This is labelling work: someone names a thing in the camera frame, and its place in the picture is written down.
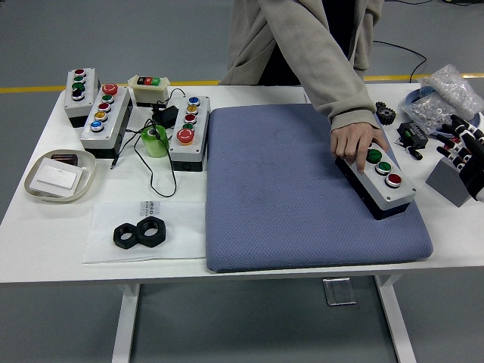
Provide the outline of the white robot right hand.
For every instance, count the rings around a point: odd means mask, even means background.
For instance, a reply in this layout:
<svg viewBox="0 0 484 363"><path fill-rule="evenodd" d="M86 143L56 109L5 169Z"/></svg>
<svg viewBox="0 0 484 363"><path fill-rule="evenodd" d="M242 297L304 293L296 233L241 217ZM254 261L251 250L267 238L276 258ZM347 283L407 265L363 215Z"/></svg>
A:
<svg viewBox="0 0 484 363"><path fill-rule="evenodd" d="M437 135L444 146L436 150L451 161L469 195L483 202L483 131L455 114L451 115L451 125L444 124L442 129L459 142Z"/></svg>

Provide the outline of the person's right hand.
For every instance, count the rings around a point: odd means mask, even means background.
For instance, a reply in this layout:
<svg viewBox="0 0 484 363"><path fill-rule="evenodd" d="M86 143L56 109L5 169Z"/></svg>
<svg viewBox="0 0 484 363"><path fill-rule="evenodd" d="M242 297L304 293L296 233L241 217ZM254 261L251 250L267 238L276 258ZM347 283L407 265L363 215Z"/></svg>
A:
<svg viewBox="0 0 484 363"><path fill-rule="evenodd" d="M348 163L356 162L360 174L364 173L368 148L372 143L378 144L385 152L389 150L383 132L368 123L354 123L334 129L330 134L332 156Z"/></svg>

